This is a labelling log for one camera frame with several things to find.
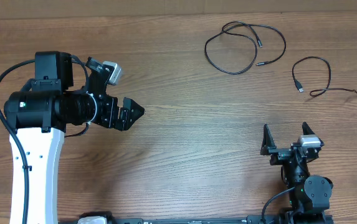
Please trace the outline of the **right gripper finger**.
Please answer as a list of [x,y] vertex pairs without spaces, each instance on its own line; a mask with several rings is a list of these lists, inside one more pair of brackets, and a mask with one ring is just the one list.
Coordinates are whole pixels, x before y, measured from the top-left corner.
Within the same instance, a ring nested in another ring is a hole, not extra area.
[[276,149],[277,149],[277,147],[274,143],[274,139],[271,135],[268,124],[264,124],[263,140],[262,140],[262,145],[261,145],[261,149],[260,149],[260,154],[262,156],[271,155],[272,153],[275,152]]
[[303,130],[303,135],[315,135],[315,133],[312,131],[312,129],[309,127],[309,125],[306,122],[302,123],[302,130]]

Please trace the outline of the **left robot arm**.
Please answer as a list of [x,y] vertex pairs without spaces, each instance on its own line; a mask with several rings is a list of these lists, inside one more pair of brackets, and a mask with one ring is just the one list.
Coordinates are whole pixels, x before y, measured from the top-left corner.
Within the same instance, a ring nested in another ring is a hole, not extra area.
[[130,98],[119,105],[108,95],[123,70],[119,64],[89,58],[82,63],[85,84],[74,90],[77,56],[65,52],[37,52],[34,78],[12,93],[0,120],[9,132],[13,155],[11,223],[56,223],[59,159],[66,126],[97,124],[126,131],[144,114]]

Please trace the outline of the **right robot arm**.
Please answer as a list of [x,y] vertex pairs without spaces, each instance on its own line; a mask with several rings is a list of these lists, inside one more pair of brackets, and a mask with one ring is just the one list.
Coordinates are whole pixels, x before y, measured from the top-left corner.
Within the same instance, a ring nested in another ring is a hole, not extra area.
[[[333,182],[320,175],[311,175],[308,163],[319,158],[324,142],[302,123],[303,134],[289,148],[279,149],[267,124],[263,127],[262,156],[270,156],[270,165],[281,167],[281,179],[287,190],[274,195],[264,205],[261,223],[333,223],[332,216],[326,216],[330,208]],[[268,218],[267,207],[281,196],[288,195],[290,206],[281,208],[278,214]]]

